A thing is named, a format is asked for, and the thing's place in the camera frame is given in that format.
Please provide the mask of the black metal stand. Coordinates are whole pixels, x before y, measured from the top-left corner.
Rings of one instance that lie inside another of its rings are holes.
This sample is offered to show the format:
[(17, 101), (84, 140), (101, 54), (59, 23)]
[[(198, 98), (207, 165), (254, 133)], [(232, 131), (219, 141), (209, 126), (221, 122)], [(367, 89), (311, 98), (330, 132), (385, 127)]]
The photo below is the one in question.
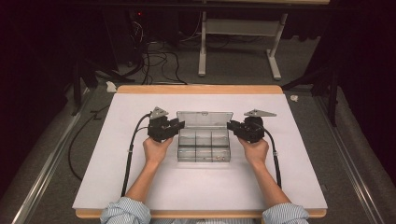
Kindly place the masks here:
[(95, 72), (100, 71), (115, 78), (121, 82), (134, 82), (133, 79), (128, 79), (122, 75), (104, 68), (97, 63), (90, 60), (76, 61), (73, 66), (73, 96), (74, 96), (74, 111), (72, 113), (75, 116), (82, 109), (82, 92), (81, 92), (81, 81), (84, 81), (85, 85), (89, 89), (96, 89), (98, 81), (95, 77)]
[(283, 91), (288, 91), (303, 84), (313, 85), (311, 88), (311, 93), (313, 96), (328, 96), (327, 117), (332, 126), (336, 126), (335, 108), (337, 105), (337, 72), (330, 67), (319, 68), (312, 73), (305, 74), (302, 77), (294, 79), (290, 83), (282, 85), (281, 89)]

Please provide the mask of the black computer tower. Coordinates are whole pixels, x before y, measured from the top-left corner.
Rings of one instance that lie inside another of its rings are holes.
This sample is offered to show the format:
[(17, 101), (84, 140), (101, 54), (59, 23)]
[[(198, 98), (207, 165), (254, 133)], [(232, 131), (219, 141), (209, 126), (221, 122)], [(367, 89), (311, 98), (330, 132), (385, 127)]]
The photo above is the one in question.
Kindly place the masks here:
[(111, 48), (117, 65), (138, 66), (143, 63), (142, 27), (127, 8), (103, 10)]

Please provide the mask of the white metal desk frame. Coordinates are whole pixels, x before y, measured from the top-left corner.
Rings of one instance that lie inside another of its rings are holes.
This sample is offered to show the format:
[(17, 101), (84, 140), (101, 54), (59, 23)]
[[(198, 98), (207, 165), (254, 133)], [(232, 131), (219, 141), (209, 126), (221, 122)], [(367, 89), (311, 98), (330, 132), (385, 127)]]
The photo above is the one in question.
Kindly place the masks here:
[[(202, 0), (202, 3), (234, 3), (242, 6), (263, 7), (264, 5), (274, 7), (294, 7), (294, 6), (326, 6), (330, 0)], [(273, 45), (266, 50), (267, 61), (270, 65), (271, 74), (274, 80), (280, 80), (281, 75), (276, 62), (276, 50), (283, 34), (288, 18), (288, 12), (281, 12), (277, 19), (268, 20), (248, 20), (248, 19), (213, 19), (206, 16), (206, 12), (201, 12), (201, 47), (199, 54), (198, 76), (204, 77), (206, 74), (206, 37), (208, 35), (249, 35), (249, 36), (269, 36), (274, 39)]]

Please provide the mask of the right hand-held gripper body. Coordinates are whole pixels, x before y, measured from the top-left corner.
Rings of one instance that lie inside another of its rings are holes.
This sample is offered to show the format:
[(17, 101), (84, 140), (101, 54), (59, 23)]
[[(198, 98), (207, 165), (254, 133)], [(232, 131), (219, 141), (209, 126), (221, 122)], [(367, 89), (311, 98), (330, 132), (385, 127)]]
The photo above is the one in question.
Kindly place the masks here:
[(264, 138), (266, 129), (264, 128), (263, 117), (275, 117), (275, 113), (253, 109), (245, 113), (245, 119), (242, 123), (240, 138), (249, 143), (257, 143)]

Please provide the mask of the person's right hand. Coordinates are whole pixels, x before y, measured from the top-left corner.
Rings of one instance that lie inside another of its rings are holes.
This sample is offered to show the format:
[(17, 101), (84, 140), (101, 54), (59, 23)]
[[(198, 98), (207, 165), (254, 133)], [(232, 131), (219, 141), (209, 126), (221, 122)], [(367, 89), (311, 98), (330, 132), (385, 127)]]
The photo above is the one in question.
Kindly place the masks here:
[(248, 141), (239, 138), (238, 141), (245, 150), (245, 157), (249, 164), (265, 164), (266, 155), (269, 149), (269, 145), (265, 140), (261, 139), (256, 143), (249, 143)]

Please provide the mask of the clear plastic compartment box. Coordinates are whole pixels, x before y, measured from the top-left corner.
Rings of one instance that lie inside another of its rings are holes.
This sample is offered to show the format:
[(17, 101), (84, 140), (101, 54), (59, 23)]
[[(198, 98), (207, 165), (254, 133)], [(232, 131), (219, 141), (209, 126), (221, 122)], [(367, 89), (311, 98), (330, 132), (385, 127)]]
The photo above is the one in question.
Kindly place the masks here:
[[(233, 112), (178, 111), (185, 122), (179, 131), (177, 159), (179, 162), (229, 162), (230, 137), (227, 123)], [(216, 160), (224, 156), (225, 160)]]

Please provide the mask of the person's left hand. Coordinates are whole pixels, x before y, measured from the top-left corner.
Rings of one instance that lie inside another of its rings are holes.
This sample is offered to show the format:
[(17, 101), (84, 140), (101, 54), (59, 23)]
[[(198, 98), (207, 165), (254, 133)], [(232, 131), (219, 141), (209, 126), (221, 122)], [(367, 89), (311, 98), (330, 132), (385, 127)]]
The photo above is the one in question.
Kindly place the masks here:
[(145, 150), (146, 164), (159, 165), (166, 156), (168, 147), (173, 142), (172, 138), (168, 138), (163, 142), (156, 142), (151, 137), (143, 143)]

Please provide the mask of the metal floor rail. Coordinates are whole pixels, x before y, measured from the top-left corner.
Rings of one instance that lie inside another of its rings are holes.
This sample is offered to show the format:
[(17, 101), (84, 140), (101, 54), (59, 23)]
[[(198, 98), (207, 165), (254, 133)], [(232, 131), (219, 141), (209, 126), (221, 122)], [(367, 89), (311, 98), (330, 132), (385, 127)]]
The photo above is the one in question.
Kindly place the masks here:
[(28, 224), (30, 221), (65, 153), (65, 145), (80, 119), (80, 110), (91, 96), (92, 90), (85, 88), (82, 104), (77, 106), (74, 100), (67, 103), (38, 139), (17, 174), (16, 184), (25, 191), (11, 224)]
[(385, 224), (384, 219), (380, 215), (378, 208), (373, 200), (370, 190), (367, 188), (367, 185), (363, 181), (363, 178), (361, 177), (361, 174), (357, 169), (355, 162), (352, 160), (349, 154), (347, 146), (344, 143), (340, 132), (328, 118), (327, 107), (324, 103), (324, 100), (320, 97), (315, 97), (314, 100), (332, 134), (332, 138), (335, 141), (336, 149), (339, 156), (341, 157), (341, 162), (343, 163), (343, 166), (346, 170), (346, 174), (370, 224)]

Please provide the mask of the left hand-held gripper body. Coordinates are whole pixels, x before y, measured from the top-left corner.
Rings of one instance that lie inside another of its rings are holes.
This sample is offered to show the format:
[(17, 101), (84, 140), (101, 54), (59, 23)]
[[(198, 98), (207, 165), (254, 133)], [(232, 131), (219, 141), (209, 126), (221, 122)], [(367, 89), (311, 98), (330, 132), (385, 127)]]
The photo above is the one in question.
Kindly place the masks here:
[(161, 143), (167, 140), (170, 135), (168, 133), (169, 121), (168, 113), (156, 106), (149, 115), (148, 136), (154, 141)]

